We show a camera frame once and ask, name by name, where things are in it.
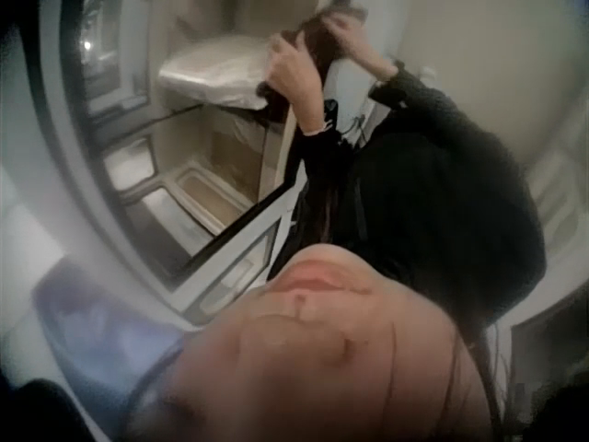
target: sleeve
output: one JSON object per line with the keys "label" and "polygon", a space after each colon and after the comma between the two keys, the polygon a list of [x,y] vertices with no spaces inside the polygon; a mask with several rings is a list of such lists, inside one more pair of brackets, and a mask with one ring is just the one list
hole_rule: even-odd
{"label": "sleeve", "polygon": [[480,129],[454,101],[443,92],[425,86],[402,64],[398,74],[388,83],[376,87],[370,98],[390,108],[397,108],[403,103],[411,115],[422,122],[421,126],[433,134],[436,144],[464,159],[480,164],[494,159],[514,165],[511,154],[499,138]]}
{"label": "sleeve", "polygon": [[374,89],[371,98],[393,109],[404,103],[415,120],[414,127],[507,202],[504,207],[518,220],[514,232],[525,256],[527,287],[533,288],[547,267],[543,229],[524,171],[501,140],[479,128],[443,92],[425,86],[402,65],[397,76]]}
{"label": "sleeve", "polygon": [[390,108],[403,103],[436,145],[454,154],[464,167],[476,170],[512,204],[524,208],[538,233],[537,209],[523,170],[501,140],[478,127],[446,94],[425,86],[403,64],[398,67],[398,74],[376,87],[370,98]]}

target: dark clothing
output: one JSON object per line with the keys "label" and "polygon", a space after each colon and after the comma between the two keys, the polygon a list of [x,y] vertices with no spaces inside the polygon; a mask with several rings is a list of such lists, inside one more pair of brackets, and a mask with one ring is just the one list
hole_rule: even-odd
{"label": "dark clothing", "polygon": [[497,137],[404,70],[371,98],[392,111],[364,149],[336,130],[295,138],[308,184],[271,275],[302,248],[329,242],[427,296],[462,328],[496,320],[546,270],[520,168]]}

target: white wall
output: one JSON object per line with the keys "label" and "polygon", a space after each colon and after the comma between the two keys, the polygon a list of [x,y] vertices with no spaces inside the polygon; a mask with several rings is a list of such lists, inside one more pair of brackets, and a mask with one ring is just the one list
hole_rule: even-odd
{"label": "white wall", "polygon": [[587,77],[589,44],[563,0],[413,0],[396,54],[526,159]]}

